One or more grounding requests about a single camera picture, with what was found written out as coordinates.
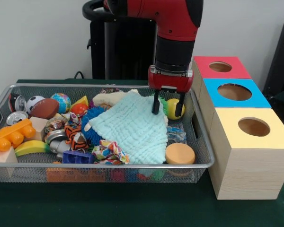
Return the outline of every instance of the soda can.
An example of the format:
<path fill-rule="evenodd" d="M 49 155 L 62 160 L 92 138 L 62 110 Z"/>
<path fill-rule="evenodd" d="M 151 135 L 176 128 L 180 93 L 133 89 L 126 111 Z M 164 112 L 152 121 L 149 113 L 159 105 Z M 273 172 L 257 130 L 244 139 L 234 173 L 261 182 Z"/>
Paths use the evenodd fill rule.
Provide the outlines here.
<path fill-rule="evenodd" d="M 11 126 L 14 125 L 22 120 L 25 120 L 28 118 L 28 114 L 23 111 L 16 111 L 11 113 L 7 119 L 6 119 L 6 124 Z"/>
<path fill-rule="evenodd" d="M 17 95 L 15 93 L 11 93 L 9 95 L 9 110 L 11 112 L 15 111 L 27 111 L 27 102 L 25 98 L 21 95 Z"/>

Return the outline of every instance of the white wall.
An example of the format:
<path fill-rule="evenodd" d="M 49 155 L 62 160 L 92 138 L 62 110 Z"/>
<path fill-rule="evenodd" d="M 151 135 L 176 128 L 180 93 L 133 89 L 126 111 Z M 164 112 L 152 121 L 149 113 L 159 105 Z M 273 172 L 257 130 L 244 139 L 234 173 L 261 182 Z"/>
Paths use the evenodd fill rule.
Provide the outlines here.
<path fill-rule="evenodd" d="M 17 79 L 91 78 L 88 0 L 0 0 L 0 92 Z M 237 55 L 262 88 L 284 0 L 204 0 L 194 55 Z"/>

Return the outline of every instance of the black cable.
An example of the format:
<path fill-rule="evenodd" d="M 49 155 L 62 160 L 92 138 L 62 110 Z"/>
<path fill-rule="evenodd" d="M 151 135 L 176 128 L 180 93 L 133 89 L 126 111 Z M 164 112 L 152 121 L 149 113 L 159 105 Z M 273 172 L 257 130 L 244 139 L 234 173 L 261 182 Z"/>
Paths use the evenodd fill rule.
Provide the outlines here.
<path fill-rule="evenodd" d="M 81 75 L 82 79 L 84 79 L 84 75 L 81 71 L 76 72 L 74 79 L 76 79 L 79 74 Z"/>

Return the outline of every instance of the blue spiky ball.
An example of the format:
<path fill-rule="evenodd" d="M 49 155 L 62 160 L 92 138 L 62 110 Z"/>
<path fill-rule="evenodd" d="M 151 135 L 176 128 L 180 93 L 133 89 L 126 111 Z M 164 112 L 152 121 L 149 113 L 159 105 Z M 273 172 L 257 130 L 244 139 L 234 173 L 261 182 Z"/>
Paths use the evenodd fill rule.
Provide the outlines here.
<path fill-rule="evenodd" d="M 100 114 L 102 114 L 103 112 L 105 112 L 105 109 L 100 107 L 100 106 L 96 106 L 93 107 L 91 109 L 87 110 L 87 113 L 83 116 L 82 118 L 82 132 L 83 135 L 85 136 L 86 139 L 88 139 L 94 146 L 98 146 L 100 145 L 100 140 L 102 140 L 103 138 L 101 136 L 99 136 L 95 130 L 93 130 L 92 128 L 90 128 L 90 130 L 88 131 L 84 131 L 84 127 L 85 125 L 87 125 L 87 123 L 89 122 L 89 120 L 98 117 Z"/>

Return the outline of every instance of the orange toy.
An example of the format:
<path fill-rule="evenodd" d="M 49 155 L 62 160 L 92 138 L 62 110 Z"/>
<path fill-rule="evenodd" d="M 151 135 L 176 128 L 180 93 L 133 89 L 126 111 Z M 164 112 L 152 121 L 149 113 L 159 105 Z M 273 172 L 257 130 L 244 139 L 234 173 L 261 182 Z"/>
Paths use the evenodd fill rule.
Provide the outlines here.
<path fill-rule="evenodd" d="M 35 133 L 36 130 L 29 119 L 2 128 L 0 130 L 0 151 L 8 151 L 11 146 L 13 148 L 18 147 L 23 142 L 24 137 L 31 138 Z"/>

